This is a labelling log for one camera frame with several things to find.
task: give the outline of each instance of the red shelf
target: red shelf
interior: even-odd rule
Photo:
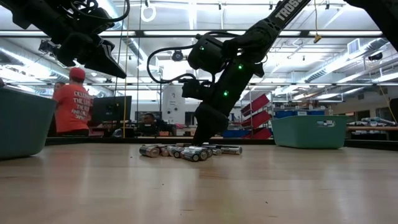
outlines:
[[[269,139],[271,135],[272,134],[268,128],[257,128],[253,132],[253,139]],[[245,135],[243,138],[251,139],[251,133]]]
[[[242,122],[242,127],[251,127],[251,120],[253,119],[253,127],[252,129],[258,128],[260,125],[264,124],[266,121],[268,121],[271,117],[268,114],[268,111],[262,111],[258,114],[253,115],[253,117],[250,117],[249,119],[245,120]]]
[[[266,106],[268,103],[269,100],[267,96],[265,94],[261,95],[259,98],[251,102],[251,110],[250,110],[250,104],[246,105],[243,109],[241,109],[242,115],[249,116],[251,112],[259,110],[263,106]]]

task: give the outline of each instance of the teal plastic bin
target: teal plastic bin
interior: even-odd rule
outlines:
[[[51,99],[0,88],[0,160],[39,153],[54,111]]]
[[[278,146],[338,149],[344,146],[346,116],[289,116],[272,122]]]

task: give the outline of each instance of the table surface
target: table surface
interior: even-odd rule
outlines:
[[[383,224],[398,154],[243,146],[192,163],[139,145],[73,144],[0,162],[0,223]]]

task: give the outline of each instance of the man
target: man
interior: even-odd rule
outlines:
[[[159,131],[174,133],[173,129],[164,121],[161,119],[155,119],[155,116],[152,113],[146,113],[144,115],[144,123],[138,126],[137,132],[145,136],[158,136]]]
[[[83,87],[86,74],[80,68],[72,68],[69,72],[69,85],[64,85],[54,93],[58,103],[55,111],[58,136],[88,136],[87,122],[93,97]]]
[[[64,82],[56,82],[54,85],[54,93],[65,85]]]

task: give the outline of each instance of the orange t-shirt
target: orange t-shirt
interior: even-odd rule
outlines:
[[[93,97],[80,85],[64,85],[54,93],[58,102],[55,111],[57,132],[64,133],[79,129],[88,129],[87,122],[91,119],[90,107]]]

